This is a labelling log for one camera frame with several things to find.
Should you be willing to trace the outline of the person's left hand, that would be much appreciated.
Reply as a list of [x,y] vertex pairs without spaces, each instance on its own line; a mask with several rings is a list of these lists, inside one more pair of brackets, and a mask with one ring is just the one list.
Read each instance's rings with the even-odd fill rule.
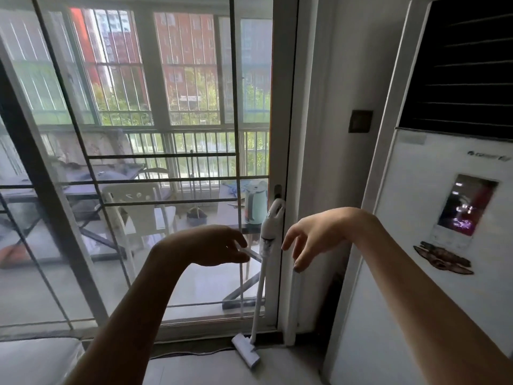
[[218,266],[219,226],[205,225],[173,233],[151,249],[148,261],[160,266],[186,268],[191,264]]

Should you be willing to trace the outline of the person's left forearm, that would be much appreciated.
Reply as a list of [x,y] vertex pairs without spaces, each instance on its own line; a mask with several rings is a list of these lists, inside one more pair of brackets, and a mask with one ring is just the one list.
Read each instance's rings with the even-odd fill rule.
[[165,256],[150,252],[129,291],[63,385],[142,385],[173,286]]

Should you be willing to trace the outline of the person's right forearm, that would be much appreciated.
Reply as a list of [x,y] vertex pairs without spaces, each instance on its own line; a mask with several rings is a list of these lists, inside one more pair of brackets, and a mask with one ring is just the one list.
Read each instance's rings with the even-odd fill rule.
[[513,385],[513,361],[374,215],[358,209],[348,237],[362,253],[429,385]]

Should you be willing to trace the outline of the table with crossed legs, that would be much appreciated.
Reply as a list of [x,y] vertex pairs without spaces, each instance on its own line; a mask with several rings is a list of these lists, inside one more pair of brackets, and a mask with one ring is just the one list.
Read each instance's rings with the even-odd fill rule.
[[261,180],[268,183],[267,178],[242,179],[240,181],[240,193],[238,193],[235,180],[221,182],[220,198],[229,200],[220,203],[217,208],[219,222],[232,228],[240,228],[247,240],[247,250],[250,253],[250,261],[242,267],[240,273],[242,278],[240,286],[228,293],[222,300],[221,308],[224,311],[234,310],[239,307],[241,299],[243,299],[244,308],[255,306],[261,267],[259,254],[261,225],[251,225],[245,221],[245,190],[250,182],[259,182]]

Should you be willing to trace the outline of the white stick vacuum cleaner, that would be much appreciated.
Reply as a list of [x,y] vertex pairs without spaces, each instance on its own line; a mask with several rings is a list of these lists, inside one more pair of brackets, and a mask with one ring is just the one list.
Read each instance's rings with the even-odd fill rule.
[[246,337],[243,333],[238,333],[231,340],[235,350],[250,370],[255,369],[261,360],[254,344],[256,342],[258,331],[267,266],[274,250],[278,247],[281,247],[279,244],[279,228],[283,223],[284,213],[285,201],[282,198],[275,198],[266,214],[265,219],[261,224],[259,253],[261,258],[261,267],[257,295],[255,299],[251,334],[249,337]]

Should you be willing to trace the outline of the pale green electric kettle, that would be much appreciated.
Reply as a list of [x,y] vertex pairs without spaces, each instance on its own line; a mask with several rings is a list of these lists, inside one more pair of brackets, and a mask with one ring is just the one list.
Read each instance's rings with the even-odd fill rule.
[[268,183],[252,181],[245,190],[245,221],[261,225],[267,215]]

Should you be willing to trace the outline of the white vacuum tube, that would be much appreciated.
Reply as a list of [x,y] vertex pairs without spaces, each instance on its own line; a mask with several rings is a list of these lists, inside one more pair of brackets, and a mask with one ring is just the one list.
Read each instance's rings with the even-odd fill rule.
[[283,330],[284,344],[291,347],[296,343],[296,335],[298,328],[298,309],[301,293],[301,274],[292,270],[290,280],[289,298],[286,301],[286,317]]

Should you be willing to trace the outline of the white plastic chair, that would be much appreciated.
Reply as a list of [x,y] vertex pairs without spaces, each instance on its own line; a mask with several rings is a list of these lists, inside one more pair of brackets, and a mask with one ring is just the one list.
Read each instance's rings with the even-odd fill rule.
[[164,180],[163,170],[143,169],[134,177],[106,166],[95,172],[102,198],[100,218],[106,224],[115,249],[124,262],[130,282],[136,277],[134,250],[131,241],[152,235],[175,232],[176,207],[172,200],[171,186]]

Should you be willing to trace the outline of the white standing air conditioner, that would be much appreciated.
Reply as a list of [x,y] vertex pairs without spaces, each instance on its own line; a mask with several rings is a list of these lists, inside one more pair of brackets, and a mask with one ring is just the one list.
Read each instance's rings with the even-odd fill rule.
[[513,360],[513,0],[410,2],[362,209]]

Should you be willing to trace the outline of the sliding glass door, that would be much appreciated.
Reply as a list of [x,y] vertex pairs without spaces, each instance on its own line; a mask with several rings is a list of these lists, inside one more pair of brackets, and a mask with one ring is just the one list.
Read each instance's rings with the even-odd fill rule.
[[[171,177],[164,181],[171,186],[176,207],[176,231],[220,224],[217,208],[229,199],[220,198],[222,181],[235,180],[240,193],[242,179],[263,178],[240,174],[239,125],[242,120],[242,94],[239,92],[242,56],[240,19],[270,19],[272,30],[270,166],[267,210],[273,203],[275,184],[287,185],[290,126],[292,120],[293,71],[296,50],[298,0],[0,0],[0,6],[28,7],[37,16],[44,41],[55,69],[77,140],[85,157],[92,184],[102,202],[99,180],[95,178],[93,161],[107,159],[141,159],[143,157],[230,156],[232,154],[165,154],[165,155],[88,155],[76,120],[77,106],[70,100],[71,88],[56,57],[56,40],[48,31],[48,11],[59,5],[100,9],[123,9],[136,13],[136,25],[143,52],[143,63],[150,66],[151,45],[157,49],[153,36],[143,38],[143,29],[154,30],[151,12],[178,12],[229,16],[232,51],[232,82],[234,99],[235,176]],[[11,208],[3,197],[7,186],[0,186],[0,341],[75,337],[92,339],[112,315],[121,299],[134,283],[130,282],[124,262],[94,262],[90,245],[85,244],[74,219],[64,186],[70,185],[66,169],[80,167],[58,163],[50,157],[42,143],[27,100],[0,40],[0,179],[25,174],[37,195],[46,226],[53,243],[67,263],[43,264],[27,242]],[[150,248],[166,235],[134,238],[136,277],[149,256]],[[240,286],[244,265],[215,266],[208,269],[192,265],[179,280],[166,306],[157,341],[178,341],[196,338],[233,336],[251,332],[254,307],[244,308],[243,299],[234,310],[221,308],[223,298]]]

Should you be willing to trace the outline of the dark winged sticker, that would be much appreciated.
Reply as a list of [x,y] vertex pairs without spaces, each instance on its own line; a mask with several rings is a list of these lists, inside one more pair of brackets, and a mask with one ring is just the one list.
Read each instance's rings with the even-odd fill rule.
[[474,275],[471,270],[471,261],[451,252],[444,247],[421,241],[413,246],[419,256],[424,258],[434,268],[440,271],[449,271],[460,275]]

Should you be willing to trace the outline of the dark folding table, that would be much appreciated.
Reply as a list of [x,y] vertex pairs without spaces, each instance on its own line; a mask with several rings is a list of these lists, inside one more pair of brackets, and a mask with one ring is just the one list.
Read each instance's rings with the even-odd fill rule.
[[[144,168],[144,165],[137,163],[93,165],[98,180],[114,183],[135,180]],[[101,233],[94,233],[87,227],[91,222],[99,221],[104,217],[99,211],[99,196],[87,168],[81,166],[76,169],[66,169],[66,176],[70,185],[64,186],[64,195],[70,203],[82,239],[85,240],[86,245],[91,246],[92,260],[94,262],[117,260],[119,255],[111,235],[106,234],[106,223],[101,224],[103,228]],[[68,261],[53,243],[54,237],[46,226],[46,221],[41,217],[42,210],[31,185],[25,174],[0,179],[0,186],[8,187],[3,190],[3,197],[26,235],[35,257],[43,264],[67,263]]]

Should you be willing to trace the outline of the balcony window with metal bars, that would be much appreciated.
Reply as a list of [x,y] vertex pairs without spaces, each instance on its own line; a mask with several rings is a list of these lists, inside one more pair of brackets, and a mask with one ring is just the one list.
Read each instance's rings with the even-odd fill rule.
[[[229,16],[151,12],[154,30],[150,66],[143,52],[136,13],[59,5],[48,11],[48,31],[68,78],[70,100],[88,155],[235,153],[232,51]],[[270,166],[272,30],[270,19],[240,19],[240,174],[266,178]],[[58,163],[86,166],[41,25],[28,7],[0,6],[5,46],[48,155]],[[161,88],[163,116],[150,103]],[[143,168],[170,174],[137,179],[235,176],[235,156],[143,157]]]

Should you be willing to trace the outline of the white cushion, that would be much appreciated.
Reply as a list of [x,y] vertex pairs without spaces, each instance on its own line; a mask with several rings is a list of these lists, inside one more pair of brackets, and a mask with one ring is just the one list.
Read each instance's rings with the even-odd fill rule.
[[0,385],[63,385],[85,353],[75,338],[0,342]]

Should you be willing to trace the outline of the dark wall switch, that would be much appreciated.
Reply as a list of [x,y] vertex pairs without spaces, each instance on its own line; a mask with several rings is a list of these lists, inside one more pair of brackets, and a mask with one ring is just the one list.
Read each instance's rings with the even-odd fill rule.
[[369,133],[372,124],[373,110],[352,110],[349,121],[349,133]]

